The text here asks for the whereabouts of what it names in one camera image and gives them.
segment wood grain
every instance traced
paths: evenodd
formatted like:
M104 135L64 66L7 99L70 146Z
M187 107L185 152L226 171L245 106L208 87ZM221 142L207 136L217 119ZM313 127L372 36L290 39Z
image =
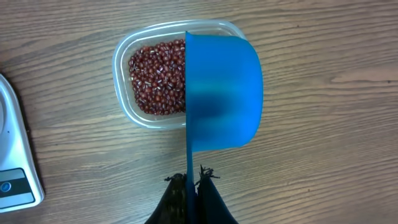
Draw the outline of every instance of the wood grain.
M143 223L185 170L185 130L130 123L111 58L128 32L224 19L261 59L240 149L195 154L240 223L398 222L397 1L0 1L0 69L21 95L46 198L11 223Z

